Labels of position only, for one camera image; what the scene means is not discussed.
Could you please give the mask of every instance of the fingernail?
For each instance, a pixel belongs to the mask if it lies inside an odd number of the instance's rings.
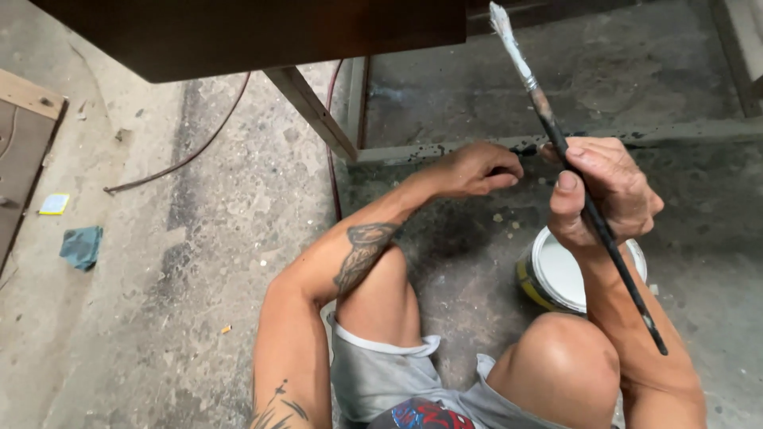
[[[559,173],[559,179],[556,181],[556,185],[562,191],[571,191],[578,186],[578,180],[575,178],[574,174],[569,171],[563,171]]]
[[[582,147],[570,147],[569,149],[567,149],[567,155],[572,155],[572,156],[580,156],[583,154],[583,152],[585,152],[585,149],[583,149]]]

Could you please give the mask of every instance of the hand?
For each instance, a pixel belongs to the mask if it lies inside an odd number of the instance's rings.
[[[653,217],[665,204],[649,187],[623,144],[616,138],[593,137],[570,137],[567,144],[567,160],[583,173],[617,243],[649,232],[655,225]],[[551,144],[541,146],[540,153],[559,162]],[[583,181],[577,174],[563,171],[551,196],[549,229],[570,251],[599,245],[596,233],[581,218],[583,205]]]
[[[486,195],[516,185],[524,175],[519,157],[506,147],[476,141],[440,158],[421,172],[437,197]]]

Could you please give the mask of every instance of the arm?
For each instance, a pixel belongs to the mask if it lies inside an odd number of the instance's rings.
[[[568,142],[567,158],[584,173],[591,195],[600,202],[668,348],[668,356],[658,352],[607,251],[581,218],[581,178],[563,172],[551,200],[549,229],[578,261],[588,319],[607,335],[620,357],[626,423],[635,429],[706,427],[703,391],[686,347],[622,244],[652,229],[652,217],[662,210],[663,202],[617,139],[571,138]],[[548,147],[542,153],[553,158]]]
[[[496,167],[506,173],[489,176]],[[355,288],[394,233],[438,197],[484,195],[522,176],[517,156],[476,143],[413,174],[332,227],[268,286],[254,347],[254,429],[331,428],[328,344],[320,309]]]

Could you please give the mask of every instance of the cable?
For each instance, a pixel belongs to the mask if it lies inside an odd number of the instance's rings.
[[[336,84],[336,77],[339,75],[339,68],[342,66],[343,62],[344,59],[341,59],[336,64],[336,69],[334,69],[333,74],[331,75],[331,80],[329,81],[328,94],[326,95],[326,110],[328,110],[329,115],[331,115],[331,99],[333,97],[333,87],[334,84]],[[326,158],[329,160],[329,177],[331,179],[331,195],[333,196],[334,200],[334,214],[336,215],[336,222],[340,223],[342,221],[342,205],[339,201],[339,187],[336,185],[336,172],[333,168],[333,151],[328,144],[326,145]]]
[[[228,119],[230,119],[230,116],[233,114],[233,111],[236,110],[236,106],[238,106],[239,101],[241,101],[241,97],[243,96],[244,90],[246,90],[246,84],[249,83],[249,77],[252,75],[252,72],[246,72],[246,78],[243,80],[243,84],[241,85],[241,89],[238,92],[238,95],[236,96],[236,101],[233,103],[233,106],[230,108],[230,111],[227,115],[225,115],[225,119],[220,123],[220,126],[217,127],[217,130],[212,133],[212,135],[209,137],[209,140],[207,140],[204,144],[197,147],[196,150],[191,152],[185,159],[181,160],[174,166],[171,166],[167,169],[163,169],[162,171],[158,173],[154,173],[151,176],[144,177],[140,180],[136,180],[134,182],[125,183],[124,185],[119,186],[113,186],[111,188],[105,187],[103,188],[104,192],[108,192],[109,194],[115,194],[117,192],[121,192],[127,189],[135,188],[136,186],[140,186],[144,183],[151,182],[152,180],[156,180],[159,177],[165,176],[167,174],[172,173],[173,171],[179,169],[180,167],[184,166],[187,163],[190,163],[192,160],[194,160],[199,154],[204,152],[207,147],[212,143],[215,137],[220,133],[220,131],[223,129],[225,124],[228,122]]]

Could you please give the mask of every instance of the brush handle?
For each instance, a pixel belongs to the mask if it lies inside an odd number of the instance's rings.
[[[565,138],[564,133],[562,133],[562,129],[559,127],[559,124],[556,122],[556,118],[554,117],[553,113],[548,116],[549,118],[547,118],[545,115],[538,115],[541,123],[543,124],[543,128],[546,130],[546,134],[549,136],[551,143],[556,149],[556,153],[559,155],[559,159],[562,161],[565,169],[572,171],[573,173],[580,176],[581,179],[583,179],[583,174],[580,172],[580,170],[575,168],[570,164],[569,161],[567,161],[567,157],[565,155],[569,145],[567,145],[567,139]],[[601,241],[601,244],[604,245],[604,248],[607,249],[607,253],[610,254],[610,258],[612,258],[612,262],[615,264],[617,272],[620,273],[620,277],[623,279],[623,283],[625,283],[625,287],[628,289],[628,293],[633,299],[633,303],[636,304],[636,308],[639,310],[641,319],[644,320],[646,328],[652,335],[652,339],[655,341],[657,349],[660,351],[662,356],[667,356],[668,348],[665,346],[665,342],[662,340],[662,336],[660,336],[660,333],[657,331],[655,322],[652,320],[652,316],[649,314],[649,310],[646,308],[646,304],[644,304],[644,300],[641,298],[641,294],[636,288],[636,283],[633,281],[633,277],[630,275],[628,266],[623,260],[623,255],[621,255],[620,251],[617,249],[617,244],[615,243],[612,230],[604,220],[604,217],[601,215],[601,213],[599,213],[599,209],[594,204],[594,200],[591,198],[591,193],[588,191],[587,185],[585,187],[585,207],[583,211],[587,215],[588,220],[590,221],[590,225],[594,227],[596,235],[599,237],[599,241]]]

